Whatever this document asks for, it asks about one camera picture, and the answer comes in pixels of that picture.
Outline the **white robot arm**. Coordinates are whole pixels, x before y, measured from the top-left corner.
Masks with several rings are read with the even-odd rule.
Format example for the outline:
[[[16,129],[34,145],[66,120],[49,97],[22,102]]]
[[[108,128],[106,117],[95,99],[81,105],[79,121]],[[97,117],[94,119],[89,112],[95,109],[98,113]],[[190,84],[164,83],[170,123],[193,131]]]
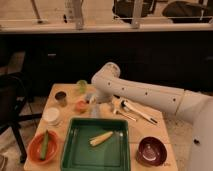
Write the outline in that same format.
[[[108,102],[117,95],[191,123],[193,140],[187,171],[213,171],[213,96],[121,79],[120,72],[116,63],[108,62],[93,75],[97,101]]]

